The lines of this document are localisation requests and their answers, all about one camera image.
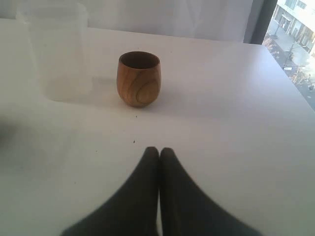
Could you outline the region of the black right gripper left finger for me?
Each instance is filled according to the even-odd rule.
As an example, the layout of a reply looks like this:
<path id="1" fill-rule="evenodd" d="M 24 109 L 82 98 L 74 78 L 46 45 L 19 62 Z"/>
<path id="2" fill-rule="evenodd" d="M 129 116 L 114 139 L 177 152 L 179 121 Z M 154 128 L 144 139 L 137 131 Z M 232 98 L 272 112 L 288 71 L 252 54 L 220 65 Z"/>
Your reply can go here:
<path id="1" fill-rule="evenodd" d="M 147 147 L 118 191 L 94 212 L 62 232 L 64 236 L 156 236 L 159 153 Z"/>

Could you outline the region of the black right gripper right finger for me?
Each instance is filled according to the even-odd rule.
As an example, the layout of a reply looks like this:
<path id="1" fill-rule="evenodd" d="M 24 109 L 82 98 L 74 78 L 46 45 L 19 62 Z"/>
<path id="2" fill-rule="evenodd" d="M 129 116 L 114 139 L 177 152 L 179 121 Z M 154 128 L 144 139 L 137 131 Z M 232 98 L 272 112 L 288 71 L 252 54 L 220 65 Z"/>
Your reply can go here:
<path id="1" fill-rule="evenodd" d="M 160 210 L 165 236 L 259 236 L 209 198 L 171 148 L 160 153 Z"/>

